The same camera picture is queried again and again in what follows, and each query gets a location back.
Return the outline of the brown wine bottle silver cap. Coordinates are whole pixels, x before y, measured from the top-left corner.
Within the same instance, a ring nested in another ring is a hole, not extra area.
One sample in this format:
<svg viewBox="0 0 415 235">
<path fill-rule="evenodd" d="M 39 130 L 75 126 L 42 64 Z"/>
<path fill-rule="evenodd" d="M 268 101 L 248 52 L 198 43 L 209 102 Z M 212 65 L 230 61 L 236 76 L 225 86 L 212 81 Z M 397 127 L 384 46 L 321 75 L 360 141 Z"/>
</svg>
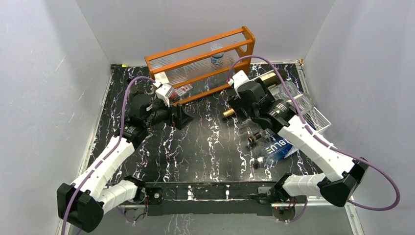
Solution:
<svg viewBox="0 0 415 235">
<path fill-rule="evenodd" d="M 130 88 L 129 88 L 129 94 L 135 95 L 138 92 L 137 86 L 136 84 L 133 84 Z"/>
</svg>

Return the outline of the clear glass bottle black cap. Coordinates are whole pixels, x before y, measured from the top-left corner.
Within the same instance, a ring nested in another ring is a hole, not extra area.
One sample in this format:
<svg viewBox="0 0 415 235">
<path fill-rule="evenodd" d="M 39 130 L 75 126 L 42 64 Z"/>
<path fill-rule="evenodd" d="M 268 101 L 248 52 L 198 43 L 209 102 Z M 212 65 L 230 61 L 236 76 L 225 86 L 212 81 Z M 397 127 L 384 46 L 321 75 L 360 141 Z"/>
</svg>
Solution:
<svg viewBox="0 0 415 235">
<path fill-rule="evenodd" d="M 301 111 L 301 114 L 307 114 L 310 111 L 312 111 L 315 107 L 314 101 L 308 94 L 298 94 L 294 97 L 296 103 L 298 104 L 298 107 Z"/>
</svg>

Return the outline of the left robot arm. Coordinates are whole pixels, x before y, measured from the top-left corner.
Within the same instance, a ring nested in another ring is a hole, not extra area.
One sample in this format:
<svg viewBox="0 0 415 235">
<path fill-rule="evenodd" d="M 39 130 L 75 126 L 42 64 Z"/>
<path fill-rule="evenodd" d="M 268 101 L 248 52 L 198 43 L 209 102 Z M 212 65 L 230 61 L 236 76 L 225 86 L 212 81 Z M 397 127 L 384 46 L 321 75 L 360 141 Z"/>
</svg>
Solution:
<svg viewBox="0 0 415 235">
<path fill-rule="evenodd" d="M 140 204 L 145 200 L 145 182 L 138 178 L 127 176 L 114 186 L 107 184 L 147 138 L 149 128 L 165 123 L 181 130 L 193 120 L 183 105 L 167 105 L 163 99 L 146 94 L 127 101 L 123 111 L 120 130 L 99 157 L 72 183 L 62 183 L 57 189 L 59 218 L 87 233 L 98 227 L 108 211 L 123 202 Z"/>
</svg>

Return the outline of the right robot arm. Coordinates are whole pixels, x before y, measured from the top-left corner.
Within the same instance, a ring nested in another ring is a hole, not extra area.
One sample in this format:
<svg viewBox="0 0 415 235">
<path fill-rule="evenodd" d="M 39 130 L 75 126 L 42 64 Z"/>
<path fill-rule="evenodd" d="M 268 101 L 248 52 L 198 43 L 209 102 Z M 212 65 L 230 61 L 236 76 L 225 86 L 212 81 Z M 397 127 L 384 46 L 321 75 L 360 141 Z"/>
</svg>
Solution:
<svg viewBox="0 0 415 235">
<path fill-rule="evenodd" d="M 286 173 L 270 190 L 268 198 L 287 203 L 296 196 L 316 196 L 343 207 L 368 166 L 333 151 L 331 145 L 323 145 L 323 137 L 301 121 L 293 103 L 275 99 L 262 82 L 248 81 L 235 92 L 233 105 L 242 108 L 262 129 L 270 129 L 298 148 L 322 171 L 303 176 Z"/>
</svg>

